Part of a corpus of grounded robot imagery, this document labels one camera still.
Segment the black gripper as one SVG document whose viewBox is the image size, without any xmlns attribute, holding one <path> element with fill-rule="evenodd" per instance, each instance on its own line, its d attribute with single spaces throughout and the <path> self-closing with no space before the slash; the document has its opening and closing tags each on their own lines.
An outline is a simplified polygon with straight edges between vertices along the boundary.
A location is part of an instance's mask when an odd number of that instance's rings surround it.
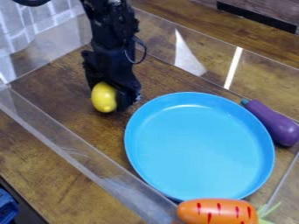
<svg viewBox="0 0 299 224">
<path fill-rule="evenodd" d="M 125 111 L 140 99 L 141 84 L 135 77 L 121 47 L 107 49 L 91 42 L 92 50 L 83 51 L 83 67 L 89 89 L 104 81 L 116 88 L 116 111 Z"/>
</svg>

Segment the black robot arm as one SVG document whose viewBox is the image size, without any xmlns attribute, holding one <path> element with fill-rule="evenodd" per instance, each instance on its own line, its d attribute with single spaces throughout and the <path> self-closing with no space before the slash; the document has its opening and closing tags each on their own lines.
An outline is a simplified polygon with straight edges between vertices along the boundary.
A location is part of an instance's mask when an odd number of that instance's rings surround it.
<svg viewBox="0 0 299 224">
<path fill-rule="evenodd" d="M 139 20 L 127 0 L 80 0 L 91 25 L 91 51 L 83 67 L 93 107 L 101 113 L 124 111 L 140 98 L 133 74 Z"/>
</svg>

